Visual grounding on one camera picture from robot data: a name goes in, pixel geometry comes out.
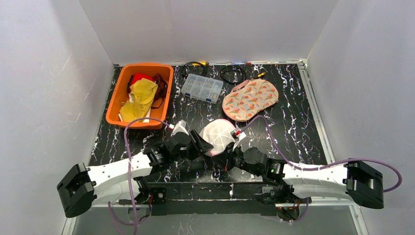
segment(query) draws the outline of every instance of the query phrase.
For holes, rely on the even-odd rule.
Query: clear plastic organizer box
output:
[[[186,97],[207,101],[216,104],[222,91],[223,81],[189,74],[182,87]]]

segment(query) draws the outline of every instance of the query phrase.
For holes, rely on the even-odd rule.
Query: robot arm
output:
[[[280,187],[277,203],[284,203],[284,198],[304,199],[309,197],[332,197],[347,199],[356,204],[382,209],[383,176],[382,173],[362,161],[335,165],[321,170],[298,170],[285,160],[268,158],[257,148],[242,152],[240,147],[233,149],[230,143],[226,150],[212,158],[225,170],[233,167],[245,170],[272,186]],[[322,165],[305,165],[292,163],[299,167],[321,167]]]
[[[180,158],[194,160],[213,148],[194,130],[188,134],[180,128],[177,125],[173,130],[175,135],[168,140],[158,142],[132,157],[134,196],[145,188],[140,185],[145,184],[141,180],[144,176],[167,169]],[[124,159],[100,166],[74,165],[57,186],[66,217],[81,215],[92,205],[130,198],[128,163],[129,159]]]

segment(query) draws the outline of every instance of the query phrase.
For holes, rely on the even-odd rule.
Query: coiled black cable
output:
[[[189,62],[189,63],[186,63],[186,64],[183,65],[180,73],[182,74],[182,76],[184,78],[187,78],[187,76],[188,76],[188,74],[187,74],[188,67],[187,66],[193,65],[193,64],[197,64],[197,65],[202,66],[203,70],[202,70],[202,73],[200,74],[200,76],[205,76],[208,73],[208,69],[206,68],[206,66],[204,64],[193,61],[193,62]]]
[[[227,72],[239,72],[242,75],[242,78],[238,80],[225,79],[224,75]],[[223,80],[225,80],[226,82],[232,83],[232,84],[239,84],[246,80],[246,73],[239,65],[225,66],[223,69],[220,70],[219,75]]]

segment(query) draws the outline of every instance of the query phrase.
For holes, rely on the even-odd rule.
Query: yellow cloth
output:
[[[130,94],[134,102],[128,100],[119,111],[122,120],[127,122],[131,122],[137,118],[143,118],[147,115],[148,110],[153,104],[157,84],[148,79],[141,79],[131,85],[130,88]]]

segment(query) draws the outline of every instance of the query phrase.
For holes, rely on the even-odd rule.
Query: yellow connector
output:
[[[199,61],[199,63],[201,63],[202,65],[204,65],[204,66],[206,66],[206,65],[208,65],[209,63],[208,62],[206,62],[206,61]]]
[[[260,73],[260,74],[258,74],[258,78],[260,78],[260,77],[263,77],[265,75],[265,72],[262,72],[262,73]]]

